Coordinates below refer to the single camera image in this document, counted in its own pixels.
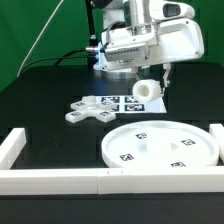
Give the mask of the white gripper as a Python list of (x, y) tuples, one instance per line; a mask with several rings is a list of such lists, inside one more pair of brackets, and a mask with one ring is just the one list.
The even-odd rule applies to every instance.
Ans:
[[(164, 64), (162, 94), (170, 85), (172, 62), (202, 57), (204, 43), (195, 10), (170, 0), (112, 0), (103, 8), (104, 28), (99, 44), (99, 68), (104, 71), (133, 68), (136, 81), (143, 80), (137, 67)], [(115, 44), (146, 43), (143, 59), (108, 62), (100, 49)]]

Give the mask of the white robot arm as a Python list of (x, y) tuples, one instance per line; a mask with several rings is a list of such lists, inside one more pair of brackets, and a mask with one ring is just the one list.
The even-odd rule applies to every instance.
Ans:
[(97, 71), (136, 72), (140, 67), (198, 59), (204, 54), (195, 10), (171, 0), (107, 0), (101, 42), (88, 47)]

